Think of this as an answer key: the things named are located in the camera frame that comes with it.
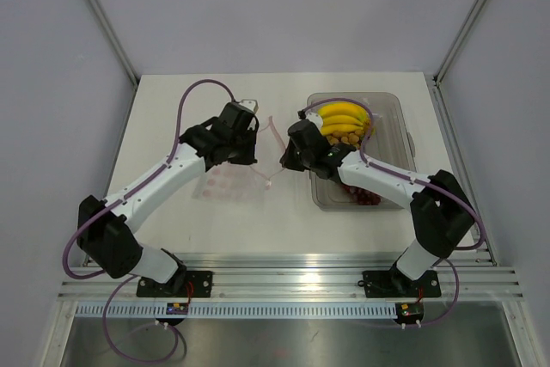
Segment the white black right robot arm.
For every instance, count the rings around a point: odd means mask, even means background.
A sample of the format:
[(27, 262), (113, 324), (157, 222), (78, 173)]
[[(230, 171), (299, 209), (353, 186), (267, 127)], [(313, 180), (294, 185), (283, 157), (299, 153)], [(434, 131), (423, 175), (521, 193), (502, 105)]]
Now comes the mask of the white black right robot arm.
[(365, 272), (368, 297), (429, 296), (432, 268), (456, 251), (475, 224), (475, 213), (457, 179), (448, 171), (418, 174), (368, 157), (349, 144), (331, 145), (310, 120), (287, 131), (280, 163), (309, 171), (321, 180), (355, 187), (388, 199), (412, 216), (414, 239), (385, 271)]

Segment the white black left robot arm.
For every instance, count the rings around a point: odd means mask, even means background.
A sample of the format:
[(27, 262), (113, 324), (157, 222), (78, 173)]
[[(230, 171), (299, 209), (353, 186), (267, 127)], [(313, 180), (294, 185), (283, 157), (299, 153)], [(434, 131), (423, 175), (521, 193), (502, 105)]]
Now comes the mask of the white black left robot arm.
[(255, 100), (231, 101), (217, 117), (177, 134), (175, 147), (148, 173), (124, 189), (79, 206), (76, 243), (111, 278), (134, 275), (168, 297), (186, 285), (186, 266), (164, 248), (137, 241), (147, 218), (184, 185), (223, 163), (256, 162), (259, 121)]

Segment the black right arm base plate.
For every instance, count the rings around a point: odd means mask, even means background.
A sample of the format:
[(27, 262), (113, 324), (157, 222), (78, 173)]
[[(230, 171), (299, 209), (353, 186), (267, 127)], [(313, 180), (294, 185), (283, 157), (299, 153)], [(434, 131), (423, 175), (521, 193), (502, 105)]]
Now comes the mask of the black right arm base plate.
[(393, 270), (362, 272), (357, 286), (367, 298), (439, 298), (442, 295), (437, 273), (426, 271), (419, 279), (410, 280)]

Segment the clear red-dotted zip bag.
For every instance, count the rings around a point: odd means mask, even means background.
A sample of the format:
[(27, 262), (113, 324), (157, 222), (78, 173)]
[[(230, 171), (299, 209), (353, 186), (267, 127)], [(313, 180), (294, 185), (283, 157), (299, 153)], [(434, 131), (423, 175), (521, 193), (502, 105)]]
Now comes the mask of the clear red-dotted zip bag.
[(250, 166), (225, 163), (212, 168), (199, 179), (192, 197), (208, 202), (259, 202), (272, 188), (274, 177), (284, 170), (279, 163), (284, 151), (285, 142), (269, 115), (258, 130), (257, 162)]

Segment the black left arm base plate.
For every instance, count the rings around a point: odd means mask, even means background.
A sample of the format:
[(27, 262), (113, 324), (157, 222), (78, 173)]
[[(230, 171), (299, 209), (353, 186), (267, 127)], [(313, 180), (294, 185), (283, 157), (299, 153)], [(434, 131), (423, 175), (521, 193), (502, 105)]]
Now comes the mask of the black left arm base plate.
[(140, 278), (137, 297), (141, 298), (210, 298), (213, 272), (187, 270), (181, 283), (160, 284), (150, 278)]

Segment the yellow banana bunch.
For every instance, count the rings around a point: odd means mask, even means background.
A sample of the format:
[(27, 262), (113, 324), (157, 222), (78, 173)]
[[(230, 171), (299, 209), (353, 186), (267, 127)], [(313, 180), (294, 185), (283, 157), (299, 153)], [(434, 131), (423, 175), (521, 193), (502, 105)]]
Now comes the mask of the yellow banana bunch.
[(317, 112), (322, 119), (321, 134), (333, 135), (335, 132), (366, 133), (372, 126), (372, 116), (366, 109), (350, 102), (335, 102), (322, 106)]

